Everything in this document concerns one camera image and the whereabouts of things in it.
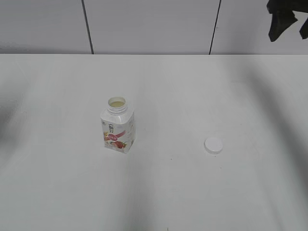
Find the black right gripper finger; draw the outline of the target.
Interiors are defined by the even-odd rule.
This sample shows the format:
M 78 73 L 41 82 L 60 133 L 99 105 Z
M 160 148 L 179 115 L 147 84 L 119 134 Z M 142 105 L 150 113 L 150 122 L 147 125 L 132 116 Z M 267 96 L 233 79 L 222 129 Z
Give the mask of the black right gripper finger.
M 300 33 L 302 39 L 308 38 L 308 18 L 306 19 L 306 21 L 304 22 L 304 24 L 300 28 L 299 33 Z
M 269 0 L 267 9 L 272 15 L 269 29 L 269 39 L 275 42 L 280 35 L 298 21 L 294 11 L 299 6 L 299 0 Z

